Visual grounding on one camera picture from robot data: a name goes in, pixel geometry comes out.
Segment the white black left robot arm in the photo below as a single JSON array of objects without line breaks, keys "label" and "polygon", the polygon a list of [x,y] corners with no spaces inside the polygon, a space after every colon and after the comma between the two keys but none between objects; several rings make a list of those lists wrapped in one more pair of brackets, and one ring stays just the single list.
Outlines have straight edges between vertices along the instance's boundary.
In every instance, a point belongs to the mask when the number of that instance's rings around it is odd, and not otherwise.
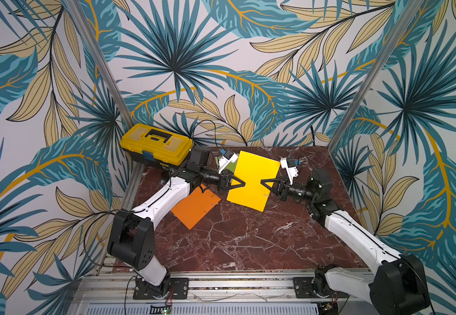
[{"label": "white black left robot arm", "polygon": [[145,283],[159,287],[166,281],[168,270],[156,258],[154,231],[179,202],[201,185],[214,185],[219,190],[243,188],[245,182],[227,169],[238,161],[238,154],[221,150],[219,169],[210,169],[210,151],[193,147],[179,166],[171,168],[168,182],[146,202],[130,211],[120,210],[113,220],[107,253],[130,266]]}]

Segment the green paper sheet stack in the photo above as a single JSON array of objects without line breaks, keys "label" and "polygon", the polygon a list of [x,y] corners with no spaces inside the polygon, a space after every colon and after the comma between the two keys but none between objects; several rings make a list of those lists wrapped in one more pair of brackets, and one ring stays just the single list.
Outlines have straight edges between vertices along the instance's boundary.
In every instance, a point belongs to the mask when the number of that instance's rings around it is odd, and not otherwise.
[{"label": "green paper sheet stack", "polygon": [[229,170],[230,172],[234,173],[237,167],[237,162],[230,163],[227,167],[226,170]]}]

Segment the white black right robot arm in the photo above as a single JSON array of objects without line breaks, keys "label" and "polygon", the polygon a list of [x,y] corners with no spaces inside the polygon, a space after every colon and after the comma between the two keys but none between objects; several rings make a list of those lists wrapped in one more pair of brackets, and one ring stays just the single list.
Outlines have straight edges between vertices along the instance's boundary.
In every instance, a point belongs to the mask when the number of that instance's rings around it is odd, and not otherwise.
[{"label": "white black right robot arm", "polygon": [[432,306],[423,263],[384,244],[343,210],[330,196],[327,171],[314,171],[305,184],[293,177],[263,179],[261,184],[283,201],[305,202],[311,219],[335,234],[371,271],[361,276],[334,264],[319,268],[309,286],[315,296],[343,292],[371,304],[379,314],[415,314]]}]

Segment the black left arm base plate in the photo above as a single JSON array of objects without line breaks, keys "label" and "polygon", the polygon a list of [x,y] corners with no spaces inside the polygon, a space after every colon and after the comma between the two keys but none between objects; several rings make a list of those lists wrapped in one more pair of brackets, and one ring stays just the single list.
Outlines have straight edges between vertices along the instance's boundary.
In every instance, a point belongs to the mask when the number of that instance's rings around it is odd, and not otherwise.
[{"label": "black left arm base plate", "polygon": [[133,293],[135,300],[186,300],[189,290],[188,278],[165,278],[159,286],[153,286],[141,278],[136,279]]}]

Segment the yellow paper sheet stack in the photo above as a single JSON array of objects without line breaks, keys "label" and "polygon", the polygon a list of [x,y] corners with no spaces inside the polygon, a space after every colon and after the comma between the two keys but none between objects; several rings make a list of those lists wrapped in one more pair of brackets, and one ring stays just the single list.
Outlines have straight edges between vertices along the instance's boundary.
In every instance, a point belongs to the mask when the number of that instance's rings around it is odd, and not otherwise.
[{"label": "yellow paper sheet stack", "polygon": [[280,169],[276,160],[241,151],[234,175],[245,182],[244,187],[230,190],[227,201],[263,212],[270,190],[261,180],[274,179]]}]

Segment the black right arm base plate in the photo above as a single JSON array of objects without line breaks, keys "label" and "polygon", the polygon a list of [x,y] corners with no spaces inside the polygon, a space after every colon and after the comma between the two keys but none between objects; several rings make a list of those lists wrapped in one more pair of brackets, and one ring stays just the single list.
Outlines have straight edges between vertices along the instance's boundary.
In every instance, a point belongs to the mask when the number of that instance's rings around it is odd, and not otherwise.
[{"label": "black right arm base plate", "polygon": [[293,289],[297,299],[322,299],[336,300],[347,298],[346,293],[340,291],[331,291],[324,288],[319,288],[314,284],[314,277],[295,277],[292,278]]}]

